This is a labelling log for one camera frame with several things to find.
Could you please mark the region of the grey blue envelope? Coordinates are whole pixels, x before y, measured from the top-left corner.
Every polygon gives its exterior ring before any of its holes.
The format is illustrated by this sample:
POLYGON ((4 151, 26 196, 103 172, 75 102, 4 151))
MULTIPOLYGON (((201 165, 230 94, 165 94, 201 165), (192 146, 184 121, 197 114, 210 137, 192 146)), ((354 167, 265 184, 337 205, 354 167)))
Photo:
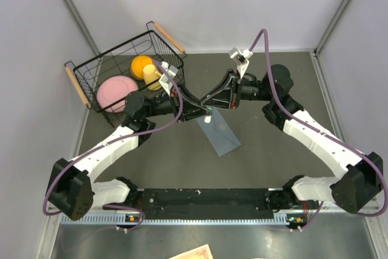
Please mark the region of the grey blue envelope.
POLYGON ((210 124, 206 124, 204 118, 197 118, 196 121, 219 157, 241 146, 240 140, 219 110, 213 109, 210 124))

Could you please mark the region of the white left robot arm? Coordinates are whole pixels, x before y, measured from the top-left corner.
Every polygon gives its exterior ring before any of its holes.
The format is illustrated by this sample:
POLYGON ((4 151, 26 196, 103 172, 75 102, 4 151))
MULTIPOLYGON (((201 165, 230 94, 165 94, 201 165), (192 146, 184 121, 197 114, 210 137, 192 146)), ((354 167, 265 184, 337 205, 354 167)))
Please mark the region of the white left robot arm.
POLYGON ((129 93, 125 99, 126 118, 110 136, 71 161, 61 158, 53 165, 44 204, 51 203, 73 221, 91 209, 111 203, 119 203, 127 209, 133 207, 138 195, 130 189, 128 180, 116 178, 98 183, 96 179, 120 157, 157 132, 155 123, 148 117, 172 113, 173 120, 177 121, 212 114, 184 89, 176 87, 164 101, 150 99, 139 91, 129 93))

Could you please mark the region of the green white glue stick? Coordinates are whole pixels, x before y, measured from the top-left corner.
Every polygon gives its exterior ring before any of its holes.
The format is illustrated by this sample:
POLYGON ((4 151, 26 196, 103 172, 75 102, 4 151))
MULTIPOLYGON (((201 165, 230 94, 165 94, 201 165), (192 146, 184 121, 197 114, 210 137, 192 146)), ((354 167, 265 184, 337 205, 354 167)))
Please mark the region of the green white glue stick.
POLYGON ((208 112, 207 112, 207 115, 204 117, 204 122, 206 124, 210 124, 212 121, 213 110, 211 107, 208 107, 207 110, 208 112))

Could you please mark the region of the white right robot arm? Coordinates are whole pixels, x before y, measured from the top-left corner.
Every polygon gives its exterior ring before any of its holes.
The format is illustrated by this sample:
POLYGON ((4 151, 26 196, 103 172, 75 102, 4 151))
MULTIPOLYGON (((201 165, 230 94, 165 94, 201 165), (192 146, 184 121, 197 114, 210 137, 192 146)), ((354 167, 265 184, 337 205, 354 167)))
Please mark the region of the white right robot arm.
POLYGON ((240 77, 229 69, 222 81, 201 98, 202 106, 235 109, 242 100, 265 101, 263 113, 270 124, 299 141, 333 173, 332 177, 297 175, 283 185, 284 203, 296 208, 304 201, 336 204, 350 214, 360 210, 383 190, 379 175, 382 158, 375 152, 359 154, 320 126, 289 94, 293 87, 289 70, 272 65, 262 80, 247 74, 240 77))

